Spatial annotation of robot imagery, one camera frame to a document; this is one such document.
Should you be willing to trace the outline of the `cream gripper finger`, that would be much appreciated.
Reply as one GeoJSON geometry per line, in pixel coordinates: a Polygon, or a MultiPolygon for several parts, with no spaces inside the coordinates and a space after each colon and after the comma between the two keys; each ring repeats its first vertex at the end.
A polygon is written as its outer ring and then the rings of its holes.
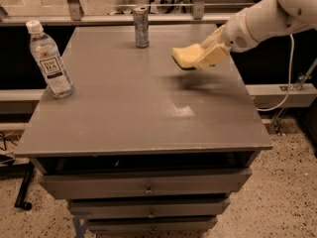
{"type": "Polygon", "coordinates": [[[215,44],[208,48],[201,48],[198,58],[194,61],[196,69],[206,69],[223,60],[225,60],[230,53],[230,48],[223,44],[215,44]]]}
{"type": "Polygon", "coordinates": [[[222,25],[220,28],[217,28],[211,35],[209,35],[200,46],[203,49],[211,49],[214,47],[224,47],[224,41],[222,39],[222,33],[224,31],[225,26],[222,25]]]}

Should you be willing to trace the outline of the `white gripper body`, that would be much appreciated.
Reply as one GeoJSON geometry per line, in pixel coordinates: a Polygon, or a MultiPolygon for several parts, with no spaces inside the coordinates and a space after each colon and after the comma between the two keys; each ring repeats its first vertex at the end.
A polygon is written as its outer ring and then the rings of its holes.
{"type": "Polygon", "coordinates": [[[248,8],[233,15],[223,26],[221,38],[235,53],[244,53],[259,44],[247,27],[247,11],[248,8]]]}

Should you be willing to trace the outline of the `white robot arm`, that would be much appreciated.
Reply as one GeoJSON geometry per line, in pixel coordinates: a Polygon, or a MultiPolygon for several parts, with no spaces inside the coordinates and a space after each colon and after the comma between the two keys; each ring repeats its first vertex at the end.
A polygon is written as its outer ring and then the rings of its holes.
{"type": "Polygon", "coordinates": [[[262,0],[245,8],[201,44],[194,67],[205,69],[225,60],[230,52],[243,53],[273,37],[287,36],[317,25],[317,0],[262,0]]]}

